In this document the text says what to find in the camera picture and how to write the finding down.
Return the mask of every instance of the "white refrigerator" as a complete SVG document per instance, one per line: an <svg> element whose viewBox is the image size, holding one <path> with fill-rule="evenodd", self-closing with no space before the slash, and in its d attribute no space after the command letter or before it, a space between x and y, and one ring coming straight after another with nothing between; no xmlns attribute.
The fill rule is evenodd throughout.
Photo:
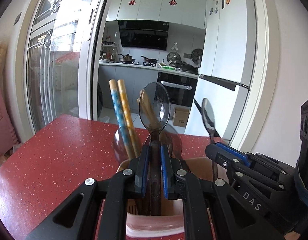
<svg viewBox="0 0 308 240"><path fill-rule="evenodd" d="M206 36L194 98L207 98L215 128L229 142L249 92L256 45L254 0L207 0ZM209 136L192 104L185 134Z"/></svg>

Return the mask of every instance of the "backsplash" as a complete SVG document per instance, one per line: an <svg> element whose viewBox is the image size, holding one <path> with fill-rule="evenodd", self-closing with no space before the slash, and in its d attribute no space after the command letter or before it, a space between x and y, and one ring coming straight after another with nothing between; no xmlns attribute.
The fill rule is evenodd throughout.
<svg viewBox="0 0 308 240"><path fill-rule="evenodd" d="M184 58L183 56L184 53L191 54L193 49L204 48L205 32L206 30L203 29L171 23L169 25L166 51L158 49L122 47L117 21L106 23L103 37L105 38L110 36L111 42L118 44L118 53L123 55L129 53L135 59L135 64L138 62L140 65L143 64L144 60L141 56L155 58L160 63L164 59L164 62L167 63L166 56L169 52L175 51L171 50L171 48L173 47L174 42L177 42L177 52L180 54L181 60L188 64L195 65L191 59Z"/></svg>

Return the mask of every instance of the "glass panel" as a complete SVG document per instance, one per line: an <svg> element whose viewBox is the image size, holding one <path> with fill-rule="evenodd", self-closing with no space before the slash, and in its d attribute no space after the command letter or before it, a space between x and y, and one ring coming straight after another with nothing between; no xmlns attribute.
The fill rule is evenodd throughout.
<svg viewBox="0 0 308 240"><path fill-rule="evenodd" d="M57 16L54 28L29 44L27 83L35 131L61 114L79 116L78 63L86 27L86 19L83 23L79 19L91 1L43 0L40 5L37 15L48 8L49 15L57 11Z"/></svg>

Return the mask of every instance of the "gray lower cabinet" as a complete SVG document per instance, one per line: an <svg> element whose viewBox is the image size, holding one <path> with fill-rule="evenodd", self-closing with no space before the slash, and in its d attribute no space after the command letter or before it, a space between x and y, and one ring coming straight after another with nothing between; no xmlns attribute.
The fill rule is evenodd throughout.
<svg viewBox="0 0 308 240"><path fill-rule="evenodd" d="M112 108L113 101L110 91L109 81L115 78L115 66L100 65L98 68L98 83L103 93L103 107Z"/></svg>
<svg viewBox="0 0 308 240"><path fill-rule="evenodd" d="M113 102L109 81L115 79L123 79L126 87L127 98L132 112L138 113L137 98L140 96L140 91L150 82L156 82L158 71L121 67L113 65L100 65L98 72L98 83L103 92L103 107L113 109Z"/></svg>
<svg viewBox="0 0 308 240"><path fill-rule="evenodd" d="M132 109L137 110L138 112L138 103L137 98L140 97L140 91L150 82L156 82L158 76L158 71L156 70L147 70L147 69L138 69L134 79L134 96L133 96L133 105Z"/></svg>

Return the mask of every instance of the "red table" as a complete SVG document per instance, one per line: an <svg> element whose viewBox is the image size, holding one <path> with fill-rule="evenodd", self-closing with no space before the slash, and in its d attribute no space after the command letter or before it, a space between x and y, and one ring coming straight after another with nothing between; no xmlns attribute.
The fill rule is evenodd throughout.
<svg viewBox="0 0 308 240"><path fill-rule="evenodd" d="M2 165L0 218L16 240L24 239L86 178L103 180L115 174L119 164L112 142L117 128L113 124L63 115L40 130ZM145 142L148 132L136 131ZM209 137L180 137L183 158L204 156ZM183 240L184 234L157 239Z"/></svg>

